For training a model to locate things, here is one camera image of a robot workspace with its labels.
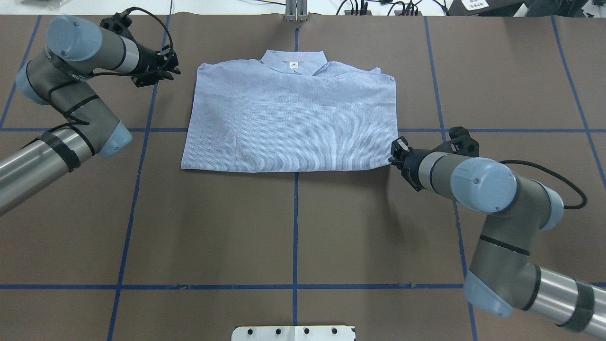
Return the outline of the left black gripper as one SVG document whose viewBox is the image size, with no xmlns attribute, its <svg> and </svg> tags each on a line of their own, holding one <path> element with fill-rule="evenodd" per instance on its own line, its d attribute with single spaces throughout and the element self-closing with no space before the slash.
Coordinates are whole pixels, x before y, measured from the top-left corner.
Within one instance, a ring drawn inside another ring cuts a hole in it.
<svg viewBox="0 0 606 341">
<path fill-rule="evenodd" d="M 180 75 L 179 61 L 172 47 L 154 51 L 139 47 L 139 61 L 132 71 L 132 82 L 136 87 L 153 86 L 161 80 L 174 80 Z"/>
</svg>

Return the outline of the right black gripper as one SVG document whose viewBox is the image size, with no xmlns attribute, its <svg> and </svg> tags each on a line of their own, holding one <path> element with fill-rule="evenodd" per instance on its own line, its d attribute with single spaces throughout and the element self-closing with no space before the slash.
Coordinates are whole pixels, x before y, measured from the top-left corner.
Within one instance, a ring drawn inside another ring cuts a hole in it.
<svg viewBox="0 0 606 341">
<path fill-rule="evenodd" d="M 401 176 L 415 191 L 424 189 L 419 179 L 419 168 L 422 160 L 427 156 L 427 149 L 415 149 L 409 146 L 406 138 L 400 136 L 391 144 L 389 163 L 395 166 Z"/>
</svg>

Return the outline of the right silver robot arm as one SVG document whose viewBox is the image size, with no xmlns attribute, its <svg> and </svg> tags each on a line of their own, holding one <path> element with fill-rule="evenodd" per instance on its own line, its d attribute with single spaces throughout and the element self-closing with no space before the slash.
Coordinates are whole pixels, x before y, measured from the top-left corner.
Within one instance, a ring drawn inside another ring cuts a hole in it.
<svg viewBox="0 0 606 341">
<path fill-rule="evenodd" d="M 532 312 L 569 332 L 605 339 L 605 290 L 530 260 L 539 232 L 562 219 L 565 205 L 556 191 L 479 157 L 468 135 L 434 149 L 396 138 L 388 161 L 414 190 L 486 215 L 463 285 L 470 304 L 500 317 Z"/>
</svg>

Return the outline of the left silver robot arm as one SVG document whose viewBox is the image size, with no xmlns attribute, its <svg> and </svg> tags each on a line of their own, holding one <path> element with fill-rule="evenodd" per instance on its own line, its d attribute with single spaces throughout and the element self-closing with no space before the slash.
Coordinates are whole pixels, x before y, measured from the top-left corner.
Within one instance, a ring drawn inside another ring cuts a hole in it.
<svg viewBox="0 0 606 341">
<path fill-rule="evenodd" d="M 42 132 L 1 162 L 1 214 L 15 209 L 92 157 L 113 157 L 132 142 L 132 134 L 89 80 L 127 77 L 136 87 L 155 86 L 180 74 L 168 26 L 158 20 L 166 45 L 153 50 L 130 32 L 130 7 L 99 24 L 73 15 L 50 22 L 46 45 L 15 79 L 17 89 L 39 105 L 51 106 L 65 123 Z"/>
</svg>

